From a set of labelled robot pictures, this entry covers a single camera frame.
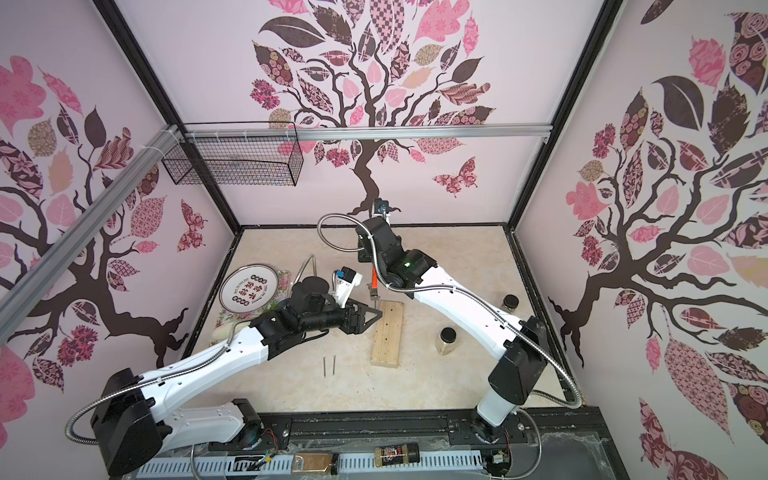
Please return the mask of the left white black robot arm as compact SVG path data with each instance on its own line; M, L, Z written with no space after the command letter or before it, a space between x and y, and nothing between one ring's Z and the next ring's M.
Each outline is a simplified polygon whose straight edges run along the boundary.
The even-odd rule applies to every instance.
M362 334L381 316L353 299L338 302L326 280L307 277L275 309L246 321L221 345L142 375L129 368L114 373L90 419L108 475L131 473L169 446L180 433L172 413L202 392L332 329Z

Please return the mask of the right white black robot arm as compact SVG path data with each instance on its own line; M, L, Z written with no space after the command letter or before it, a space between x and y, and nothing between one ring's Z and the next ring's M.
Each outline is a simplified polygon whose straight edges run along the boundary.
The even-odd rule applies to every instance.
M535 392L545 367L554 363L543 325L534 317L523 321L491 305L423 251L404 249L381 217L358 223L356 233L359 261L370 262L388 290L440 312L496 360L488 376L489 391L475 411L484 424L501 426Z

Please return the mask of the red black claw hammer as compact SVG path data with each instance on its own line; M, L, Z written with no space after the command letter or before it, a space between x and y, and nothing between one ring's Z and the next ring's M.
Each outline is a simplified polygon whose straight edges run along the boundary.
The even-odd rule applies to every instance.
M378 300L379 300L379 293L378 293L378 277L375 269L372 269L371 282L368 285L368 287L369 287L370 299L373 301L374 306L377 306Z

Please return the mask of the wooden block with nails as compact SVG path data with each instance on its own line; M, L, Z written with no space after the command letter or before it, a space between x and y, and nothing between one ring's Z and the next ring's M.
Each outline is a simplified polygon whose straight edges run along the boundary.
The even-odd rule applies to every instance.
M398 368L405 306L402 302L382 301L378 309L382 317L375 324L371 364Z

